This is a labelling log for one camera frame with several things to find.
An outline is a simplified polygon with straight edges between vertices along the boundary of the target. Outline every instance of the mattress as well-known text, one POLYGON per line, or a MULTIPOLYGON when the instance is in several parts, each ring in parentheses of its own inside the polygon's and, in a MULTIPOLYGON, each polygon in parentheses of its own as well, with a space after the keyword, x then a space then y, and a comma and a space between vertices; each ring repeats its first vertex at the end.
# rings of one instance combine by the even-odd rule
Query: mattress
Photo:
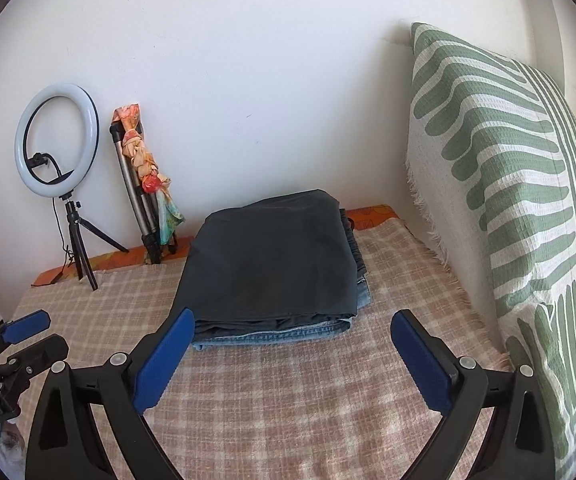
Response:
MULTIPOLYGON (((145 413, 184 478, 399 478, 440 420, 391 343, 389 323, 401 308, 456 355, 510 369, 453 274, 400 219, 362 226, 355 234, 373 301, 348 332, 296 344, 188 349, 161 401, 145 413)), ((15 318, 42 308, 52 324, 24 343, 59 333, 73 368, 129 352, 167 316, 184 262, 99 270, 95 292, 85 280, 31 288, 15 318)), ((45 374, 20 398, 26 438, 45 374)), ((94 413, 117 477, 132 478, 103 409, 94 413)), ((467 476, 489 417, 490 410, 479 417, 453 478, 467 476)))

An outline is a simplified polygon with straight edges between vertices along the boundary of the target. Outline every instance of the pillow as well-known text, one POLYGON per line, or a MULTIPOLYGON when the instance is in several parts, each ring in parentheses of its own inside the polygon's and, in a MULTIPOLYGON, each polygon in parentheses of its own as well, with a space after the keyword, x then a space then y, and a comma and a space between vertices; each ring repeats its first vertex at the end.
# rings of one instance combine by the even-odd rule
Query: pillow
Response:
POLYGON ((557 478, 576 474, 576 120, 550 76, 415 23, 417 202, 514 364, 537 374, 557 478))

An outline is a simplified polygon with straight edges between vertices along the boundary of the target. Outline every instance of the light stand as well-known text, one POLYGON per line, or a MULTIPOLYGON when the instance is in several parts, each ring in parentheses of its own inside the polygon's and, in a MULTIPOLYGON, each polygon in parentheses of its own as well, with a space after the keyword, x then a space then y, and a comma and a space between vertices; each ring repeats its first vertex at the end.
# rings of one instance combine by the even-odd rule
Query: light stand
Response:
POLYGON ((70 244, 72 247, 72 254, 75 259, 75 266, 77 267, 77 275, 79 280, 83 278, 83 274, 88 277, 90 286, 92 290, 97 290, 99 286, 97 285, 97 280, 92 272, 92 267, 90 266, 90 260, 88 259, 88 254, 86 253, 86 247, 84 245, 84 240, 81 237, 81 230, 79 226, 84 226, 88 231, 90 231, 95 236, 101 238, 101 240, 110 244, 112 247, 120 250, 122 253, 129 252, 123 245, 119 242, 113 240, 106 233, 101 231, 101 229, 92 225, 85 218, 79 216, 78 208, 81 207, 81 203, 72 201, 72 192, 68 192, 65 195, 60 196, 60 198, 65 202, 66 206, 66 218, 68 219, 68 232, 70 233, 70 244))
MULTIPOLYGON (((137 124, 136 130, 138 134, 143 135, 141 121, 137 124)), ((151 263, 160 264, 161 245, 159 244, 159 216, 157 212, 157 202, 154 200, 153 195, 150 195, 143 190, 137 172, 132 167, 132 164, 130 164, 129 159, 125 157, 122 152, 122 141, 124 140, 126 130, 121 121, 115 121, 110 125, 110 134, 113 137, 114 147, 117 151, 117 157, 119 158, 119 167, 122 170, 122 176, 128 191, 130 205, 132 205, 132 210, 137 219, 139 229, 142 231, 143 246, 148 252, 148 257, 150 258, 151 263)), ((171 253, 174 253, 177 250, 176 244, 177 239, 175 238, 175 244, 168 246, 171 253)))
MULTIPOLYGON (((92 290, 97 290, 99 286, 97 285, 97 280, 95 280, 95 275, 92 272, 92 267, 90 266, 88 255, 86 254, 86 248, 84 246, 84 240, 81 237, 81 229, 79 226, 84 226, 92 234, 101 238, 101 240, 107 242, 121 252, 128 252, 123 245, 114 241, 110 236, 92 225, 85 218, 81 218, 77 212, 77 209, 81 207, 81 204, 72 201, 73 189, 75 189, 75 186, 83 180, 86 173, 88 173, 90 166, 92 166, 95 154, 97 153, 98 142, 99 117, 97 115, 95 104, 90 95, 88 95, 84 89, 70 83, 56 83, 50 85, 34 96, 21 115, 17 126, 17 133, 15 134, 15 163, 17 165, 19 176, 31 191, 40 196, 52 198, 53 205, 56 197, 61 198, 65 203, 66 217, 68 219, 68 232, 70 234, 70 246, 72 247, 72 256, 77 267, 77 275, 80 280, 83 278, 85 273, 92 290), (85 137, 81 158, 74 170, 68 171, 65 174, 62 174, 57 162, 49 153, 35 153, 30 157, 28 156, 26 149, 28 131, 34 116, 43 105, 55 97, 66 97, 73 101, 79 108, 79 112, 84 121, 85 137), (48 162, 52 162, 54 169, 57 172, 57 178, 50 182, 40 179, 33 172, 34 168, 47 165, 48 162)), ((51 283, 56 282, 61 276, 62 273, 60 272, 51 283)))

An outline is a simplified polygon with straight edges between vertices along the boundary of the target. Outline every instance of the plaid blanket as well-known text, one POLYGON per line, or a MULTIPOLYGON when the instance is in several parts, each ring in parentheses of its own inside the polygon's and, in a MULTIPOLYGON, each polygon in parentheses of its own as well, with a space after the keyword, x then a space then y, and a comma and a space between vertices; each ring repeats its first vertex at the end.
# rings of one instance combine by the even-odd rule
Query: plaid blanket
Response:
MULTIPOLYGON (((399 478, 440 419, 426 408, 390 341, 390 319, 400 308, 411 309, 456 355, 509 368, 457 280, 401 220, 356 238, 373 302, 351 330, 315 342, 188 350, 159 404, 145 413, 184 478, 399 478)), ((102 364, 113 352, 130 351, 165 319, 182 269, 179 260, 100 271, 96 292, 75 280, 32 288, 15 317, 45 309, 52 318, 48 332, 70 345, 72 367, 102 364)), ((25 437, 42 383, 34 379, 20 400, 25 437)), ((466 476, 489 411, 453 478, 466 476)), ((132 478, 103 409, 94 412, 118 478, 132 478)))

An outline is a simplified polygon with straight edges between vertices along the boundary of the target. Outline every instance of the folded jeans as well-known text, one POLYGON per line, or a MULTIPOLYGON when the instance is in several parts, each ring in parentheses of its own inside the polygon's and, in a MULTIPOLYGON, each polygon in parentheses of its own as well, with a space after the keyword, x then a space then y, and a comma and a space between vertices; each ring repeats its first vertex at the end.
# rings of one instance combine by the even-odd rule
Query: folded jeans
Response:
MULTIPOLYGON (((372 301, 365 275, 357 281, 357 309, 372 301)), ((324 321, 312 325, 298 326, 287 330, 266 330, 236 336, 219 336, 193 343, 196 350, 207 346, 266 345, 323 339, 345 332, 353 325, 353 318, 324 321)))

